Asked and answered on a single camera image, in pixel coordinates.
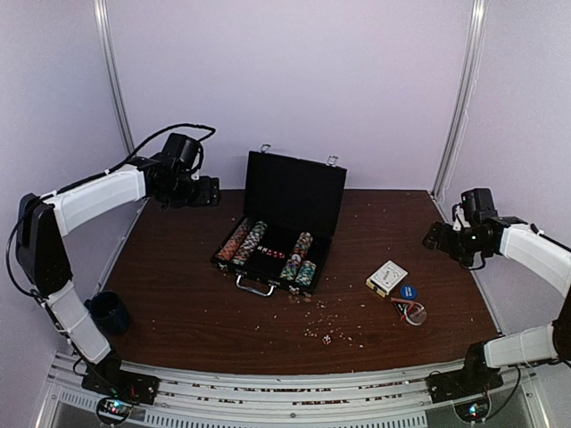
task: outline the white wall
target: white wall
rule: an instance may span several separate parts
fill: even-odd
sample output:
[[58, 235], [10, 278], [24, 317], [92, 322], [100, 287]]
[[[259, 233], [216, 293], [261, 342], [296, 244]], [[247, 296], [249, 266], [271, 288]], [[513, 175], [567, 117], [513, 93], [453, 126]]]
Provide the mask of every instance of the white wall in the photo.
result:
[[[109, 15], [136, 140], [219, 129], [204, 172], [243, 188], [246, 154], [348, 168], [348, 187], [428, 189], [450, 126], [470, 0], [122, 0]], [[160, 148], [157, 140], [147, 153]]]
[[[533, 221], [571, 244], [571, 3], [492, 2], [479, 77], [454, 173], [448, 213], [464, 190], [491, 187], [501, 215]], [[477, 273], [505, 333], [549, 323], [562, 298], [525, 268], [493, 258]], [[560, 428], [571, 417], [571, 372], [540, 370]]]
[[[59, 188], [125, 153], [92, 1], [1, 2], [0, 64], [0, 242], [5, 243], [22, 195]], [[117, 210], [66, 239], [81, 297], [95, 289], [133, 212], [134, 207]], [[59, 336], [47, 315], [10, 285], [0, 265], [0, 426], [25, 427]]]

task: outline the open briefcase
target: open briefcase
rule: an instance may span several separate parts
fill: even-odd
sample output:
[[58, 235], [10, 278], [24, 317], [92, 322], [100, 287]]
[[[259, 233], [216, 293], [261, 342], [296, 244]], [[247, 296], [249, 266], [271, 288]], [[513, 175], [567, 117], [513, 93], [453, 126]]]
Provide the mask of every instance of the open briefcase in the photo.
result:
[[[250, 152], [244, 214], [211, 262], [235, 273], [243, 290], [269, 297], [281, 288], [310, 297], [333, 241], [347, 170], [335, 165], [335, 156], [324, 164], [266, 151]], [[262, 292], [244, 279], [269, 288]]]

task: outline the robotic arm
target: robotic arm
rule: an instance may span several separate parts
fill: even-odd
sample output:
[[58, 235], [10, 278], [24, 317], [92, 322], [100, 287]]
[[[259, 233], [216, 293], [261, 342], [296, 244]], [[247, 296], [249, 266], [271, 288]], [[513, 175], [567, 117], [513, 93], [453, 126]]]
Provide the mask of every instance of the robotic arm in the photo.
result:
[[[494, 254], [515, 260], [546, 280], [565, 299], [558, 319], [549, 325], [471, 345], [457, 372], [429, 376], [434, 402], [458, 399], [501, 386], [499, 369], [571, 358], [571, 249], [546, 236], [535, 225], [516, 217], [498, 217], [490, 189], [462, 194], [454, 206], [454, 225], [435, 222], [423, 240], [429, 250], [441, 250], [465, 269], [485, 267]], [[482, 265], [473, 269], [480, 252]]]
[[41, 198], [30, 193], [21, 199], [16, 259], [58, 332], [86, 361], [84, 388], [97, 392], [129, 388], [134, 399], [152, 404], [158, 380], [120, 370], [119, 356], [75, 291], [62, 238], [106, 211], [146, 197], [172, 208], [218, 205], [219, 180], [199, 177], [202, 161], [199, 141], [170, 134], [162, 151], [151, 158], [132, 158], [114, 172], [62, 193]]

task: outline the stack of poker chips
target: stack of poker chips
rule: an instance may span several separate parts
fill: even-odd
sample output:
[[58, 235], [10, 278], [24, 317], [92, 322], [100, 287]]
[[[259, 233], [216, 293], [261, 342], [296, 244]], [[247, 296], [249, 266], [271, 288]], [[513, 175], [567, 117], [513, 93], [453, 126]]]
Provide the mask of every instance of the stack of poker chips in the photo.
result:
[[317, 267], [315, 266], [315, 263], [311, 263], [310, 261], [305, 260], [302, 264], [302, 267], [300, 268], [300, 273], [297, 274], [297, 277], [295, 278], [295, 282], [299, 285], [305, 285], [306, 287], [309, 287], [311, 284], [311, 279], [315, 275], [316, 268]]
[[305, 255], [307, 254], [312, 242], [313, 237], [310, 233], [303, 232], [300, 235], [297, 239], [297, 243], [295, 243], [294, 249], [292, 250], [292, 254], [289, 256], [281, 274], [279, 274], [280, 278], [286, 279], [287, 281], [293, 281], [295, 279], [297, 271], [302, 265], [302, 261], [305, 259]]
[[234, 255], [232, 263], [242, 266], [248, 260], [250, 254], [252, 254], [256, 249], [267, 229], [268, 225], [266, 223], [263, 221], [257, 221], [252, 231], [248, 234], [245, 241]]
[[252, 229], [252, 223], [252, 219], [246, 218], [238, 227], [238, 229], [236, 229], [236, 231], [232, 234], [230, 239], [228, 239], [226, 245], [222, 247], [222, 250], [219, 251], [216, 257], [225, 261], [232, 260], [234, 254], [236, 251], [238, 251], [238, 248], [240, 248], [240, 245], [242, 245], [244, 239], [246, 239], [248, 232], [250, 232], [250, 229]]

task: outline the black mug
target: black mug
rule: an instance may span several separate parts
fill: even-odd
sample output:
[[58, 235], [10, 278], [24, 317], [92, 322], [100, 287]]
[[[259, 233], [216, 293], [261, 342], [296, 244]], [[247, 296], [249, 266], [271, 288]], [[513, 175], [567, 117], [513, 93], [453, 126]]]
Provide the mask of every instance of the black mug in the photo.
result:
[[131, 315], [116, 292], [99, 292], [85, 306], [102, 333], [123, 334], [131, 325]]

